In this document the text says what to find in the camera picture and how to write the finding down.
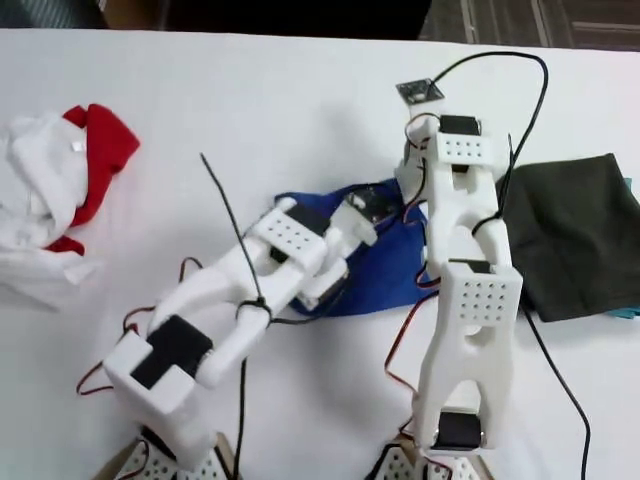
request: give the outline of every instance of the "wire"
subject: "wire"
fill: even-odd
[[[411,145],[413,148],[417,148],[419,150],[422,150],[424,148],[424,142],[425,140],[429,140],[429,138],[423,139],[421,142],[422,145],[416,144],[413,140],[411,140],[411,137],[409,136],[409,127],[413,125],[413,122],[415,122],[417,119],[423,118],[423,117],[433,117],[433,118],[437,118],[438,121],[440,121],[439,115],[436,115],[435,113],[430,113],[430,112],[423,112],[423,113],[419,113],[415,117],[411,117],[404,126],[404,136],[407,139],[407,142],[409,142],[409,145]]]
[[[242,360],[240,365],[240,419],[238,422],[238,440],[236,443],[236,454],[233,459],[233,480],[240,478],[240,450],[242,449],[242,440],[244,438],[244,417],[245,402],[247,397],[247,359]]]
[[[402,338],[404,337],[404,334],[406,333],[407,328],[409,328],[409,325],[411,325],[411,321],[413,320],[413,317],[418,312],[420,307],[427,300],[436,297],[438,295],[438,293],[440,293],[439,290],[432,291],[431,293],[427,294],[426,296],[424,296],[420,300],[418,300],[416,302],[416,304],[413,306],[413,308],[411,308],[411,310],[409,311],[409,314],[407,315],[407,318],[405,318],[404,322],[402,323],[402,326],[400,327],[400,330],[398,331],[398,334],[396,335],[396,338],[393,341],[393,344],[391,345],[391,349],[389,350],[389,353],[387,354],[387,358],[384,361],[384,373],[386,373],[387,376],[393,378],[396,382],[398,382],[398,383],[404,385],[405,387],[409,388],[411,390],[411,392],[413,393],[413,395],[417,395],[418,394],[418,391],[414,388],[414,386],[411,385],[406,380],[404,380],[403,378],[400,378],[395,373],[393,373],[389,369],[389,367],[391,365],[391,362],[393,361],[393,357],[395,356],[395,354],[396,354],[396,352],[398,350],[398,347],[400,346],[400,343],[402,342]]]
[[[202,152],[200,153],[200,159],[202,160],[202,163],[204,163],[204,167],[207,169],[207,172],[209,172],[209,176],[211,177],[211,180],[213,180],[213,182],[216,184],[216,187],[218,187],[218,192],[220,192],[220,196],[222,197],[224,206],[227,209],[229,220],[231,220],[231,225],[233,226],[233,230],[236,234],[236,237],[238,237],[238,243],[240,244],[240,248],[242,248],[242,253],[244,254],[244,258],[247,259],[247,265],[249,266],[249,270],[251,270],[251,276],[253,277],[253,283],[256,286],[256,292],[258,294],[258,298],[264,299],[264,297],[262,296],[262,290],[260,290],[260,284],[258,283],[258,275],[256,274],[256,269],[253,266],[251,257],[249,257],[249,252],[247,252],[247,247],[245,246],[244,241],[242,240],[242,234],[240,233],[240,229],[238,228],[238,222],[236,222],[236,217],[233,214],[233,210],[231,209],[231,205],[229,204],[227,195],[224,193],[224,188],[222,188],[222,185],[220,184],[218,177],[216,177],[216,174],[213,173],[213,170],[211,169],[211,166],[209,165],[207,158],[204,156],[204,153]]]
[[[422,165],[420,169],[422,170],[422,179],[420,180],[420,186],[418,187],[418,191],[416,192],[416,194],[411,198],[411,200],[407,202],[407,205],[402,212],[403,218],[406,218],[407,212],[415,206],[414,204],[416,204],[416,202],[420,198],[420,195],[422,195],[422,190],[424,190],[424,186],[427,184],[427,161],[424,159],[424,157],[421,158],[421,161]]]
[[[131,478],[135,478],[138,475],[140,475],[145,468],[147,468],[147,463],[149,463],[149,442],[147,442],[144,438],[141,438],[138,441],[138,444],[142,443],[142,445],[144,446],[144,462],[142,462],[142,465],[139,466],[138,468],[136,468],[135,470],[129,472],[129,473],[125,473],[124,475],[122,475],[121,477],[118,477],[116,480],[129,480]]]
[[[187,262],[193,262],[196,264],[196,266],[202,270],[204,267],[202,266],[202,263],[200,263],[200,260],[198,260],[195,257],[186,257],[182,260],[182,263],[180,264],[180,275],[178,276],[178,283],[182,283],[182,281],[184,280],[184,272],[186,270],[187,267]]]
[[[581,480],[585,480],[586,477],[587,477],[587,458],[589,456],[589,444],[591,443],[591,426],[589,425],[589,419],[587,418],[587,415],[584,413],[584,410],[582,410],[582,407],[580,406],[580,403],[578,402],[576,397],[573,395],[573,392],[571,391],[571,389],[567,385],[567,382],[565,382],[564,378],[560,374],[560,371],[558,370],[558,367],[556,367],[556,364],[551,359],[551,355],[549,355],[549,351],[547,350],[547,347],[545,346],[544,342],[542,341],[542,337],[540,336],[540,333],[538,332],[538,329],[536,328],[536,325],[533,322],[533,319],[531,318],[531,314],[529,313],[529,311],[524,306],[522,306],[522,311],[524,312],[524,316],[527,318],[527,322],[529,323],[529,326],[531,327],[531,331],[533,332],[533,336],[536,337],[536,341],[538,342],[538,345],[540,345],[540,350],[542,350],[542,353],[544,354],[544,357],[547,359],[547,363],[551,367],[551,370],[553,370],[553,373],[555,374],[556,378],[558,379],[558,382],[560,382],[560,385],[562,385],[562,388],[564,389],[565,393],[569,397],[569,400],[571,400],[571,403],[573,403],[573,406],[578,411],[578,415],[580,415],[580,418],[582,419],[582,422],[584,423],[584,429],[585,429],[584,449],[582,451],[582,467],[581,467],[581,470],[580,470],[580,478],[581,478]]]
[[[233,225],[233,231],[236,234],[238,243],[240,244],[240,248],[242,248],[242,253],[244,254],[244,258],[247,260],[247,265],[249,266],[249,270],[251,271],[251,276],[253,277],[253,283],[256,286],[256,293],[258,295],[255,305],[265,309],[269,313],[269,317],[271,317],[271,310],[269,310],[269,307],[265,304],[265,300],[262,295],[262,290],[260,290],[260,284],[258,283],[258,275],[256,274],[256,269],[253,266],[253,262],[251,261],[249,252],[247,252],[247,247],[244,244],[242,234],[240,233],[240,229],[238,228],[238,223],[236,222],[236,217],[233,214],[233,210],[231,209],[231,205],[229,204],[227,195],[224,192],[224,188],[222,188],[222,184],[218,180],[218,177],[216,177],[215,173],[213,173],[213,170],[211,169],[211,166],[209,165],[209,162],[207,162],[207,159],[203,153],[200,153],[200,159],[202,160],[202,163],[204,163],[204,166],[207,169],[207,172],[209,172],[209,176],[211,177],[213,182],[216,184],[216,187],[218,187],[218,191],[220,192],[220,196],[222,197],[224,206],[227,209],[229,220],[231,220],[231,225]],[[238,420],[238,439],[236,441],[236,453],[235,453],[235,458],[233,460],[233,480],[238,480],[238,478],[240,478],[239,477],[240,476],[240,452],[242,450],[242,440],[244,438],[246,383],[247,383],[247,359],[245,357],[242,360],[242,364],[240,366],[240,413],[239,413],[239,420]]]
[[[529,135],[531,134],[531,131],[533,130],[533,127],[536,123],[536,120],[538,119],[538,115],[540,113],[540,109],[542,108],[542,104],[544,102],[544,98],[545,95],[547,93],[547,87],[549,86],[549,69],[547,68],[547,64],[544,62],[544,60],[542,60],[542,58],[540,58],[537,55],[532,55],[530,53],[523,53],[523,52],[514,52],[514,51],[492,51],[492,52],[483,52],[483,53],[477,53],[475,55],[470,55],[468,57],[465,57],[461,60],[458,60],[457,62],[455,62],[453,65],[447,67],[446,69],[444,69],[442,72],[440,72],[438,75],[436,75],[436,77],[433,79],[433,81],[429,84],[429,87],[427,88],[427,97],[429,96],[429,90],[440,80],[442,80],[449,72],[451,72],[453,69],[455,69],[456,67],[462,65],[463,63],[469,62],[471,60],[475,60],[478,58],[484,58],[484,57],[519,57],[519,58],[524,58],[527,60],[533,60],[535,62],[538,63],[538,65],[540,65],[540,68],[542,69],[542,87],[540,88],[540,95],[538,97],[538,102],[536,103],[536,107],[533,110],[533,114],[531,115],[531,119],[529,120],[529,124],[527,125],[527,128],[524,131],[524,134],[522,135],[522,138],[520,139],[520,142],[518,143],[518,146],[515,149],[515,152],[513,151],[513,149],[510,148],[510,152],[509,152],[509,167],[507,168],[507,173],[505,173],[505,176],[502,180],[502,188],[501,188],[501,194],[499,195],[498,198],[498,202],[499,202],[499,207],[498,207],[498,211],[496,213],[494,213],[493,215],[484,218],[482,220],[480,220],[476,226],[473,228],[472,230],[472,234],[475,235],[477,233],[477,231],[480,229],[480,227],[482,225],[484,225],[485,223],[497,219],[497,218],[501,218],[502,214],[503,214],[503,210],[504,210],[504,200],[506,198],[506,193],[508,191],[509,188],[509,182],[511,181],[511,172],[513,171],[513,168],[515,166],[515,163],[518,161],[518,158],[520,157],[520,153],[522,152],[522,149],[524,148],[524,144],[527,141],[527,139],[529,138]]]

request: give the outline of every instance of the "black cable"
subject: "black cable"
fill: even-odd
[[[247,388],[247,359],[242,360],[240,365],[240,420],[238,422],[238,440],[236,443],[236,454],[233,459],[233,480],[240,478],[240,451],[242,450],[242,439],[244,438],[244,412]]]
[[[213,173],[209,162],[207,162],[207,158],[204,156],[204,153],[200,153],[200,158],[202,159],[202,163],[204,163],[207,172],[209,172],[209,176],[214,181],[216,186],[218,187],[218,191],[220,192],[220,196],[222,197],[222,201],[224,202],[224,206],[227,209],[227,213],[229,214],[229,219],[231,220],[231,225],[233,225],[233,230],[236,233],[236,237],[238,237],[238,243],[240,243],[240,248],[242,248],[242,253],[244,253],[244,257],[247,259],[247,264],[249,265],[249,270],[251,270],[251,276],[253,277],[253,283],[256,286],[256,292],[258,294],[258,298],[264,298],[262,296],[262,290],[260,290],[260,284],[258,283],[258,275],[256,274],[256,269],[251,262],[251,258],[249,257],[249,253],[247,252],[247,247],[244,245],[244,241],[242,240],[242,234],[240,233],[240,229],[238,228],[238,222],[236,222],[236,217],[233,214],[233,210],[231,210],[231,205],[229,205],[229,200],[227,200],[227,195],[224,193],[224,188],[220,184],[218,177]]]
[[[419,167],[422,170],[422,179],[420,180],[420,186],[418,187],[418,191],[416,192],[416,194],[405,205],[404,210],[402,211],[403,216],[407,213],[407,210],[411,208],[411,204],[415,202],[418,198],[420,198],[420,195],[422,195],[422,190],[424,190],[424,186],[427,183],[427,161],[425,160],[424,157],[422,157],[421,160],[422,160],[422,166]]]
[[[258,275],[256,274],[256,269],[253,266],[253,262],[251,262],[251,257],[249,257],[249,253],[247,252],[247,248],[244,245],[244,240],[242,239],[242,235],[240,234],[240,229],[238,228],[238,223],[236,222],[236,217],[233,214],[233,210],[231,209],[231,205],[229,204],[229,200],[227,199],[227,195],[224,192],[224,188],[222,188],[222,184],[216,177],[215,173],[211,169],[209,162],[207,162],[206,157],[203,153],[200,153],[200,158],[202,159],[202,163],[204,163],[207,172],[211,176],[211,179],[218,187],[218,191],[220,192],[220,196],[222,197],[222,201],[224,202],[224,206],[227,209],[227,213],[229,214],[229,219],[231,220],[231,224],[233,225],[233,230],[238,238],[238,243],[242,248],[242,253],[247,260],[247,264],[249,265],[249,270],[251,270],[251,276],[253,277],[253,283],[256,286],[256,293],[258,298],[255,301],[255,305],[258,307],[264,308],[268,313],[269,317],[271,317],[271,310],[264,302],[264,297],[262,296],[262,291],[260,290],[260,284],[258,283]],[[236,441],[236,452],[235,457],[233,459],[233,480],[238,480],[240,478],[240,452],[242,450],[242,440],[244,438],[244,417],[245,417],[245,401],[246,401],[246,383],[247,383],[247,359],[242,360],[242,364],[240,366],[240,413],[238,420],[238,439]]]
[[[562,385],[562,388],[564,389],[565,393],[569,397],[569,400],[571,400],[571,403],[573,403],[573,406],[576,407],[576,410],[578,411],[578,415],[580,415],[580,418],[584,423],[584,429],[585,429],[584,449],[582,451],[582,467],[580,470],[580,478],[581,480],[585,480],[587,478],[587,458],[589,456],[589,443],[591,442],[591,426],[589,425],[589,419],[587,418],[587,415],[584,413],[584,410],[582,410],[580,403],[578,402],[576,397],[573,395],[573,392],[567,385],[567,382],[565,382],[564,378],[562,378],[562,375],[560,374],[558,367],[556,367],[556,364],[551,359],[551,355],[549,355],[547,347],[544,345],[544,342],[542,341],[542,337],[540,336],[540,333],[538,333],[538,329],[536,328],[535,323],[533,323],[531,314],[525,307],[522,307],[522,311],[524,312],[524,316],[527,317],[527,322],[531,327],[531,331],[533,332],[533,335],[536,337],[538,345],[540,345],[540,350],[542,350],[542,353],[547,359],[547,363],[549,363],[551,370],[553,370],[553,373],[556,375],[556,378],[560,382],[560,385]]]
[[[524,131],[524,134],[522,135],[522,138],[520,139],[520,142],[518,143],[518,146],[516,147],[515,152],[511,150],[509,155],[510,157],[509,167],[507,168],[507,173],[505,174],[502,180],[502,188],[500,189],[501,194],[499,195],[499,198],[498,198],[499,205],[501,204],[502,207],[499,206],[498,211],[496,213],[494,213],[493,215],[487,218],[480,220],[476,224],[476,226],[473,227],[471,234],[474,236],[482,225],[484,225],[485,223],[491,220],[502,217],[503,209],[504,209],[504,199],[506,198],[506,194],[509,188],[509,182],[511,181],[511,171],[514,168],[515,163],[518,161],[518,158],[520,157],[520,153],[522,152],[524,144],[529,138],[529,135],[531,134],[531,131],[533,130],[533,127],[536,123],[536,120],[538,119],[540,109],[542,108],[542,103],[544,102],[544,97],[547,94],[547,87],[549,86],[549,69],[547,68],[547,64],[544,62],[544,60],[542,60],[542,58],[540,58],[539,56],[532,55],[530,53],[514,52],[514,51],[493,51],[493,52],[483,52],[483,53],[477,53],[475,55],[470,55],[461,60],[458,60],[450,67],[444,69],[442,72],[436,75],[433,81],[429,84],[429,87],[427,87],[427,98],[429,98],[429,93],[430,93],[429,90],[433,87],[433,85],[435,85],[436,82],[442,80],[451,70],[458,67],[459,65],[462,65],[463,63],[469,62],[471,60],[475,60],[477,58],[484,58],[484,57],[519,57],[519,58],[525,58],[527,60],[533,60],[537,62],[538,65],[540,65],[543,76],[542,76],[542,87],[540,88],[540,96],[538,97],[538,102],[536,103],[536,107],[533,110],[533,114],[531,115],[531,120],[529,120],[529,125],[527,125],[527,128]]]

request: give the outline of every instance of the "red wire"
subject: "red wire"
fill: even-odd
[[[102,368],[102,361],[96,363],[87,373],[84,374],[84,376],[80,379],[80,381],[76,385],[76,393],[78,395],[80,395],[82,397],[85,397],[87,395],[91,395],[91,394],[94,394],[94,393],[102,392],[104,390],[113,390],[113,386],[111,386],[111,385],[105,385],[103,387],[91,388],[89,390],[84,390],[84,391],[81,390],[82,386],[85,384],[85,382],[87,380],[89,380],[89,377],[91,377],[94,373],[96,373],[101,368]]]
[[[413,317],[415,316],[417,311],[427,300],[435,297],[436,295],[438,295],[438,293],[439,293],[438,290],[435,290],[427,294],[426,296],[418,300],[416,304],[413,306],[413,308],[411,308],[411,310],[409,311],[409,314],[407,315],[407,318],[404,320],[404,323],[400,327],[400,330],[398,331],[398,334],[396,335],[396,338],[393,341],[393,345],[391,345],[391,349],[387,354],[386,360],[384,361],[384,373],[386,373],[389,377],[393,378],[396,382],[411,389],[414,395],[417,395],[418,391],[413,387],[413,385],[411,385],[409,382],[407,382],[406,380],[404,380],[403,378],[399,377],[398,375],[393,373],[391,370],[389,370],[389,366],[391,365],[391,362],[393,361],[393,357],[395,356],[396,351],[398,350],[398,347],[402,342],[402,338],[404,337],[404,334],[406,333],[407,328],[409,328],[409,325],[411,325],[411,321],[413,320]]]
[[[147,467],[147,463],[149,463],[149,443],[143,438],[141,438],[138,443],[142,443],[142,445],[144,445],[144,462],[142,462],[142,466],[132,472],[125,473],[123,476],[118,477],[116,480],[129,480],[131,478],[135,478],[139,474],[141,474]]]

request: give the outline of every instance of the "white table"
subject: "white table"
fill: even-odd
[[[130,441],[112,393],[77,398],[80,375],[107,353],[120,319],[175,285],[180,260],[210,262],[234,243],[203,151],[241,226],[290,189],[329,191],[392,175],[407,110],[399,82],[431,76],[485,47],[230,35],[0,32],[0,121],[111,107],[142,148],[75,236],[105,261],[57,314],[0,303],[0,476],[86,479]],[[522,163],[615,152],[640,179],[640,56],[537,50],[551,80]],[[519,138],[538,95],[537,66],[471,63],[443,80],[451,112]],[[506,153],[506,141],[503,152]],[[171,245],[179,248],[170,249]],[[382,371],[407,308],[306,327],[274,326],[249,360],[242,464],[247,479],[357,479],[409,413]],[[408,334],[395,369],[416,378],[435,305]],[[632,478],[640,430],[640,324],[593,317],[541,325],[593,427],[589,478]],[[534,343],[517,326],[509,442],[487,456],[498,479],[578,478],[584,431]],[[211,400],[235,442],[238,377]]]

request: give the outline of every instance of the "white plastic part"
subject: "white plastic part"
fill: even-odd
[[[142,442],[134,448],[120,472],[114,480],[136,472],[144,465],[142,471],[133,477],[136,480],[225,480],[227,477],[213,449],[209,449],[206,458],[195,466],[193,470],[179,470],[172,459],[147,442]]]
[[[483,152],[490,151],[486,139],[472,135],[456,136],[462,137],[470,139],[470,142],[480,143]],[[440,139],[445,145],[446,141],[446,136]],[[455,142],[457,141],[466,144],[464,139]],[[487,153],[483,153],[481,157],[486,162],[483,165],[461,162],[461,165],[469,165],[469,170],[465,174],[454,174],[449,159],[442,160],[438,156],[441,150],[437,145],[438,142],[429,142],[427,147],[427,272],[431,278],[440,276],[442,266],[452,256],[451,237],[455,228],[462,225],[472,230],[478,222],[493,215],[498,209],[494,176],[490,169],[494,163],[484,158]],[[484,224],[475,239],[489,263],[511,265],[507,227],[502,220]]]
[[[345,201],[331,215],[331,225],[344,234],[345,240],[342,255],[345,257],[351,255],[362,242],[371,246],[378,239],[376,230],[371,222]]]
[[[498,442],[513,371],[512,341],[522,277],[510,266],[474,273],[466,263],[445,263],[436,330],[420,370],[414,399],[416,443],[427,453],[440,413],[455,387],[474,380],[483,447]],[[468,335],[468,327],[480,329]]]
[[[301,293],[311,304],[317,304],[317,299],[333,285],[330,280],[347,274],[342,232],[330,227],[324,238],[316,235],[281,210],[293,205],[292,199],[279,201],[244,238],[255,266],[272,262],[269,256],[273,247],[288,257],[270,273],[258,277],[272,316]],[[148,332],[160,328],[174,314],[188,321],[194,311],[223,302],[239,306],[256,297],[247,260],[241,246],[236,245],[212,266],[191,275],[160,302]],[[143,387],[131,375],[153,347],[133,332],[107,356],[105,371],[131,418],[155,432],[175,454],[178,464],[191,470],[202,460],[215,435],[215,425],[194,398],[196,383],[213,389],[251,352],[268,324],[269,313],[265,309],[247,304],[239,307],[236,327],[202,358],[195,380],[172,366],[152,388]]]
[[[493,166],[491,141],[487,137],[438,132],[427,148],[428,155],[451,165]]]

